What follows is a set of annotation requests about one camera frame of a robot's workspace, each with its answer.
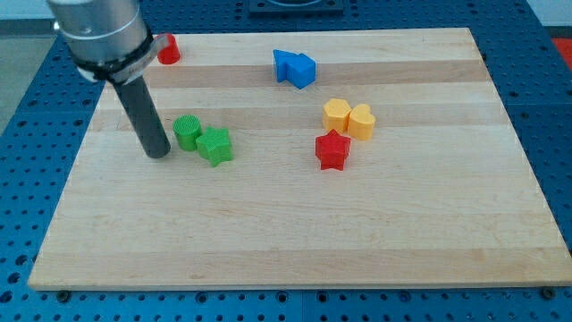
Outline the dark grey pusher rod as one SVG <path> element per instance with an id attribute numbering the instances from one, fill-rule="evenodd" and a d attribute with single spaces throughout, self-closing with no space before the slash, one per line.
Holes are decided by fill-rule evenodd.
<path id="1" fill-rule="evenodd" d="M 114 84 L 114 90 L 146 155 L 150 158 L 165 157 L 171 150 L 171 144 L 144 78 Z"/>

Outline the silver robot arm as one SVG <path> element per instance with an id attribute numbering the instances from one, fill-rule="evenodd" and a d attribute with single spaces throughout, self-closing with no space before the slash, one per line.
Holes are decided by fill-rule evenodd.
<path id="1" fill-rule="evenodd" d="M 108 81 L 148 157 L 171 150 L 156 111 L 144 70 L 170 46 L 154 36 L 136 0 L 48 0 L 59 30 L 80 74 L 88 81 Z"/>

